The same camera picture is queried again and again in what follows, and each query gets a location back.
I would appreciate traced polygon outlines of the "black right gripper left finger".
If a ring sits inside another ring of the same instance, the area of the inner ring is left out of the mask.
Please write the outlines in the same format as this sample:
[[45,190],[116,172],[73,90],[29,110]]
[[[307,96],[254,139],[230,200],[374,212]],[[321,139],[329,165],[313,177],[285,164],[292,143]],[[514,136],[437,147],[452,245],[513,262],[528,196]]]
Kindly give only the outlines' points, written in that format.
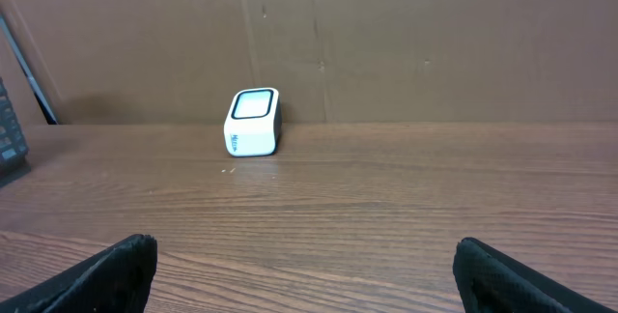
[[157,241],[135,234],[1,302],[3,312],[143,313],[157,266]]

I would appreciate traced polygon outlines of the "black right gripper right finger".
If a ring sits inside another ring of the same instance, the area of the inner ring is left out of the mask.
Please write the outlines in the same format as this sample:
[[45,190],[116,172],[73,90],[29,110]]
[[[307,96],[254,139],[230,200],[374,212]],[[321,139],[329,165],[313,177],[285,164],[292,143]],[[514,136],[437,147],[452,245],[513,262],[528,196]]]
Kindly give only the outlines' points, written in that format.
[[612,313],[474,238],[456,247],[453,274],[467,313]]

